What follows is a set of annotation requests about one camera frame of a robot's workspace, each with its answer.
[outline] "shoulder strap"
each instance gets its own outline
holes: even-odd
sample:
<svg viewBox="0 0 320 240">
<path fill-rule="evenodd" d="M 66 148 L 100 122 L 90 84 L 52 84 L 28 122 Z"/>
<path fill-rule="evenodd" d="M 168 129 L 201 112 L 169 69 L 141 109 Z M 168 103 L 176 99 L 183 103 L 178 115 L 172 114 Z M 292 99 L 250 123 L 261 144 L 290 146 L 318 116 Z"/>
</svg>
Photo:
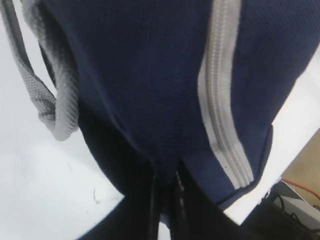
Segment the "shoulder strap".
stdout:
<svg viewBox="0 0 320 240">
<path fill-rule="evenodd" d="M 56 79 L 56 98 L 35 75 L 26 53 L 12 0 L 0 0 L 0 11 L 13 57 L 41 122 L 55 139 L 66 140 L 78 129 L 79 80 L 76 64 L 62 34 L 54 34 L 54 23 L 45 15 L 38 1 L 23 1 L 24 17 L 45 51 Z"/>
</svg>

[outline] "navy blue backpack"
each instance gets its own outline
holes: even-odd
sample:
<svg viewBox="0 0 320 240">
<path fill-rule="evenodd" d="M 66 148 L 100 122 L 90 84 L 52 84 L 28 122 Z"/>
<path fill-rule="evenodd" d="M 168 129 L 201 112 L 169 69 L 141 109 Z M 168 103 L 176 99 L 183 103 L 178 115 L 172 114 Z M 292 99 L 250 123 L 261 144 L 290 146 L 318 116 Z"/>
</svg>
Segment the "navy blue backpack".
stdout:
<svg viewBox="0 0 320 240">
<path fill-rule="evenodd" d="M 156 239 L 159 220 L 174 239 L 262 239 L 222 211 L 262 176 L 272 122 L 320 43 L 320 1 L 21 2 L 57 89 L 0 0 L 40 120 L 60 141 L 79 126 L 125 195 L 83 240 Z"/>
</svg>

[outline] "white surface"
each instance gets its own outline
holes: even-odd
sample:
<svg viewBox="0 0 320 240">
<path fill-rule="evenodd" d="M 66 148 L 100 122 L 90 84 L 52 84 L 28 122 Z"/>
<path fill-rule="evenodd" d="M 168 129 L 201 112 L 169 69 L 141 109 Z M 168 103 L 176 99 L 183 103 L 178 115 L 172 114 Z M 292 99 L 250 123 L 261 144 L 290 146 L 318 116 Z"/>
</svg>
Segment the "white surface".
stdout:
<svg viewBox="0 0 320 240">
<path fill-rule="evenodd" d="M 35 72 L 54 91 L 32 33 L 23 22 L 21 26 Z M 320 127 L 319 56 L 318 51 L 273 123 L 273 145 L 258 187 L 225 211 L 239 224 Z M 2 21 L 0 114 L 1 240 L 76 239 L 122 199 L 98 168 L 79 131 L 57 142 L 39 122 Z M 163 225 L 159 236 L 169 239 Z"/>
<path fill-rule="evenodd" d="M 261 181 L 224 212 L 241 224 L 320 128 L 320 49 L 273 121 L 273 143 Z"/>
</svg>

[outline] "orange cable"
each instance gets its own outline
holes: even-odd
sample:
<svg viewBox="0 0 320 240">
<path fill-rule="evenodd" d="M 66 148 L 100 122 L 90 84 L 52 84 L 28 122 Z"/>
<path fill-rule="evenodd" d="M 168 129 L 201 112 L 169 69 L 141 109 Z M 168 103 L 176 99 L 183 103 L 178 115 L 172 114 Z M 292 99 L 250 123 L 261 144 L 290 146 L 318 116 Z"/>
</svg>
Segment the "orange cable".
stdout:
<svg viewBox="0 0 320 240">
<path fill-rule="evenodd" d="M 311 188 L 309 188 L 309 187 L 307 187 L 307 186 L 304 186 L 304 185 L 301 185 L 301 184 L 299 184 L 299 183 L 296 183 L 296 182 L 291 181 L 291 180 L 286 179 L 286 178 L 282 178 L 282 181 L 284 181 L 284 182 L 287 183 L 287 184 L 290 184 L 290 185 L 296 186 L 296 187 L 298 187 L 298 188 L 301 188 L 301 189 L 303 189 L 303 190 L 306 190 L 306 191 L 308 191 L 309 193 L 315 195 L 315 196 L 320 200 L 320 194 L 317 193 L 316 191 L 312 190 Z"/>
</svg>

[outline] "gray zipper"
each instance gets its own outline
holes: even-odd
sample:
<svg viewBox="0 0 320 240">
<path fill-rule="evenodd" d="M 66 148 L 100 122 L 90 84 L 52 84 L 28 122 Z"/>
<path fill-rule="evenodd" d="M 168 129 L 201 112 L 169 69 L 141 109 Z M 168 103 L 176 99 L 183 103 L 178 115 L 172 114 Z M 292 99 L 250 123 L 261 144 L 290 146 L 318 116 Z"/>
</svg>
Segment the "gray zipper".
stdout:
<svg viewBox="0 0 320 240">
<path fill-rule="evenodd" d="M 231 77 L 238 34 L 240 0 L 214 0 L 198 97 L 210 147 L 235 189 L 254 177 L 238 139 L 231 112 Z"/>
</svg>

